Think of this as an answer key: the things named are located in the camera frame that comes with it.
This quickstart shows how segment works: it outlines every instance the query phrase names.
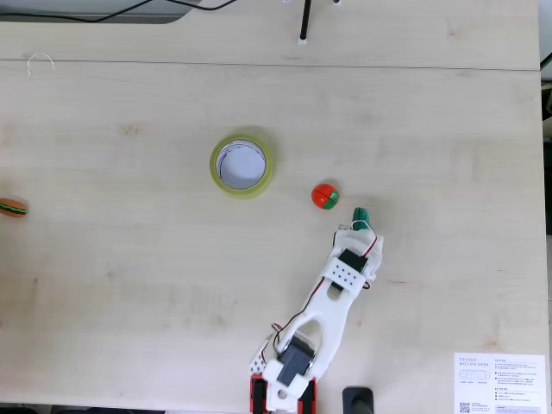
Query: roll of tape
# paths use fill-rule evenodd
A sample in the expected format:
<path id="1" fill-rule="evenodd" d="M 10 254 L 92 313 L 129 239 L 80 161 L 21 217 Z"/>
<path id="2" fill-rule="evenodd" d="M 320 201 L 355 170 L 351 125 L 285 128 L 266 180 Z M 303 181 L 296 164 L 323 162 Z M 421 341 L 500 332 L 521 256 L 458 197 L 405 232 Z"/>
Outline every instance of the roll of tape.
<path id="1" fill-rule="evenodd" d="M 232 135 L 220 141 L 210 157 L 210 175 L 216 185 L 238 198 L 261 194 L 273 176 L 267 146 L 251 135 Z"/>

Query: black object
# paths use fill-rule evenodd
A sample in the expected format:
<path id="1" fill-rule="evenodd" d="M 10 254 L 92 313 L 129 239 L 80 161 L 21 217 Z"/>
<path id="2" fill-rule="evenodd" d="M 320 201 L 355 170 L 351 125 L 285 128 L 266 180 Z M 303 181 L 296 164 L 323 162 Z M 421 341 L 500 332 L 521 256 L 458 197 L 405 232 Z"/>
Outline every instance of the black object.
<path id="1" fill-rule="evenodd" d="M 284 364 L 279 372 L 278 381 L 289 386 L 295 375 L 304 375 L 307 372 L 313 358 L 314 349 L 308 343 L 293 336 L 285 351 L 278 357 L 278 361 Z"/>
<path id="2" fill-rule="evenodd" d="M 338 4 L 339 2 L 340 0 L 334 0 L 335 4 Z M 302 41 L 307 40 L 307 28 L 309 27 L 310 15 L 311 15 L 311 0 L 304 0 L 303 22 L 301 23 L 301 34 L 299 35 L 299 39 L 301 39 Z"/>
<path id="3" fill-rule="evenodd" d="M 317 412 L 317 383 L 311 379 L 299 399 L 298 414 L 316 414 Z"/>
<path id="4" fill-rule="evenodd" d="M 251 404 L 253 414 L 262 414 L 267 406 L 267 382 L 259 376 L 251 377 Z"/>
<path id="5" fill-rule="evenodd" d="M 337 289 L 337 291 L 341 292 L 343 290 L 343 286 L 338 285 L 336 282 L 331 282 L 331 287 Z"/>
<path id="6" fill-rule="evenodd" d="M 339 255 L 338 259 L 346 265 L 352 267 L 357 272 L 362 272 L 364 265 L 366 265 L 366 262 L 368 261 L 366 257 L 359 256 L 358 254 L 351 252 L 348 248 L 343 250 L 343 253 Z"/>
<path id="7" fill-rule="evenodd" d="M 373 393 L 364 386 L 343 390 L 343 414 L 373 414 Z"/>
<path id="8" fill-rule="evenodd" d="M 65 16 L 65 15 L 48 15 L 48 14 L 43 14 L 43 13 L 0 13 L 0 17 L 2 17 L 2 16 L 7 16 L 7 17 L 39 17 L 39 18 L 43 18 L 43 19 L 71 20 L 71 21 L 74 21 L 74 22 L 82 22 L 82 23 L 100 23 L 100 22 L 104 22 L 104 21 L 106 21 L 106 20 L 108 20 L 112 17 L 116 17 L 116 16 L 122 15 L 124 13 L 127 13 L 131 10 L 138 9 L 139 7 L 143 6 L 144 4 L 151 3 L 152 1 L 153 0 L 144 0 L 143 2 L 135 4 L 134 6 L 127 7 L 126 9 L 123 9 L 123 10 L 120 10 L 120 11 L 116 11 L 115 13 L 112 13 L 112 14 L 104 16 L 104 17 L 99 17 L 98 19 L 83 19 L 82 17 L 73 17 L 73 16 Z M 223 7 L 226 7 L 229 4 L 232 4 L 233 2 L 235 2 L 237 0 L 228 0 L 228 2 L 223 3 L 223 4 L 221 4 L 219 6 L 216 6 L 216 7 L 204 7 L 204 6 L 199 6 L 197 4 L 194 4 L 194 3 L 180 2 L 179 0 L 165 0 L 165 1 L 167 1 L 169 3 L 176 3 L 176 4 L 181 4 L 183 6 L 192 7 L 193 9 L 200 9 L 200 10 L 203 10 L 203 11 L 215 11 L 215 10 L 222 9 Z"/>

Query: light wood desk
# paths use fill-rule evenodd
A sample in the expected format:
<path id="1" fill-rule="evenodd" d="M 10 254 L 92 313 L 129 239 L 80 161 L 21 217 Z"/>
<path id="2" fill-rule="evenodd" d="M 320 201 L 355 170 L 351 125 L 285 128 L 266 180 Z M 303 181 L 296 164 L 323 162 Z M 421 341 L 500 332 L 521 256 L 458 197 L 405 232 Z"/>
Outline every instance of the light wood desk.
<path id="1" fill-rule="evenodd" d="M 452 412 L 455 351 L 548 354 L 538 72 L 33 68 L 0 63 L 0 192 L 31 203 L 0 217 L 0 400 L 248 412 L 249 358 L 355 206 L 384 263 L 320 413 L 351 385 L 380 414 Z M 244 126 L 275 158 L 250 201 L 208 169 Z"/>

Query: toy ball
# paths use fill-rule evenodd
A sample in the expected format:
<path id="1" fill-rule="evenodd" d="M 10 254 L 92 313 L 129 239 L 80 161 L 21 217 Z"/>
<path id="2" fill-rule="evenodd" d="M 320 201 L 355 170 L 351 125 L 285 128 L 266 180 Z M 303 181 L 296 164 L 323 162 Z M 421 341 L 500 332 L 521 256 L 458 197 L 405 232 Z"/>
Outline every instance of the toy ball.
<path id="1" fill-rule="evenodd" d="M 339 192 L 330 184 L 320 184 L 312 191 L 312 202 L 324 210 L 331 210 L 339 200 Z"/>

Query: robotic arm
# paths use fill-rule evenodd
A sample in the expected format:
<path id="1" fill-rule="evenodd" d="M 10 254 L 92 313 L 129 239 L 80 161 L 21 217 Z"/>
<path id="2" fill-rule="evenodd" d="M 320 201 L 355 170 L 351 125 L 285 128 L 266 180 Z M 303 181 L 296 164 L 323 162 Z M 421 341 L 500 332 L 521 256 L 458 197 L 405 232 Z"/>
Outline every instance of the robotic arm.
<path id="1" fill-rule="evenodd" d="M 250 373 L 262 374 L 267 383 L 267 411 L 297 411 L 309 382 L 326 372 L 341 343 L 351 304 L 376 279 L 382 247 L 383 237 L 368 220 L 338 228 L 326 266 L 301 311 L 283 328 L 276 324 L 249 366 Z"/>

